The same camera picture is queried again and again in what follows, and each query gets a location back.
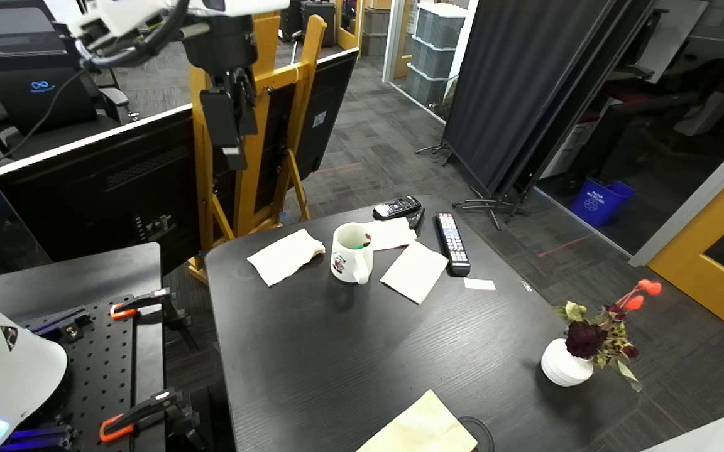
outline white mug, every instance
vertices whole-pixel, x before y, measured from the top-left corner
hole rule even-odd
[[[372,274],[372,237],[364,223],[335,229],[329,269],[344,284],[367,284]]]

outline chair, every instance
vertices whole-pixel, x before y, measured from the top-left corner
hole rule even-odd
[[[46,116],[56,91],[73,76],[73,67],[46,70],[0,70],[0,153],[11,153],[22,136]],[[52,112],[35,134],[69,125],[105,127],[105,121],[120,122],[120,111],[129,111],[129,97],[120,87],[98,87],[85,72],[73,80],[56,100]]]

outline black table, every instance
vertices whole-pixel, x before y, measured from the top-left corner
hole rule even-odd
[[[453,209],[420,201],[420,242],[437,252],[432,218]],[[370,218],[370,209],[337,214],[206,257],[236,450],[357,450],[427,390],[484,425],[495,450],[580,450],[637,405],[617,371],[577,390],[541,374],[563,318],[460,217],[471,277],[495,291],[442,277],[418,307],[379,284],[399,252],[377,252],[367,286],[340,284],[321,257],[267,288],[247,261],[298,229],[329,247],[340,223]]]
[[[73,261],[35,267],[0,277],[0,312],[11,318],[35,318],[73,307],[120,298],[161,286],[161,248],[140,243]],[[164,390],[164,326],[135,326],[133,405]],[[145,429],[130,450],[167,450],[164,425]]]

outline wooden door frame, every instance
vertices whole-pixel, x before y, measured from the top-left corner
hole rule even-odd
[[[665,252],[720,193],[724,191],[724,163],[670,217],[670,220],[631,257],[631,267],[646,267]]]

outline gray floor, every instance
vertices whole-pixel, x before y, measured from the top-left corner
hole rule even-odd
[[[186,62],[179,47],[167,50],[145,67],[120,70],[120,85],[140,116],[188,100]],[[471,189],[455,166],[416,153],[437,144],[441,134],[441,122],[386,87],[379,72],[359,60],[324,163],[306,178],[311,214],[348,212],[397,193],[469,199]],[[495,229],[484,212],[457,217],[548,303],[578,298],[601,307],[634,286],[638,277],[652,277],[646,269],[631,269],[623,253],[538,193],[502,229]],[[202,351],[191,351],[176,333],[168,333],[167,380],[206,400],[206,426],[223,433],[227,412],[218,391],[208,294],[186,271],[174,271],[167,281],[179,291],[179,301],[193,316],[193,331],[206,345]],[[666,286],[662,298],[648,301],[629,321],[629,331],[641,348],[634,370],[646,390],[634,409],[607,419],[609,434],[589,450],[644,450],[724,415],[724,325],[720,318]]]

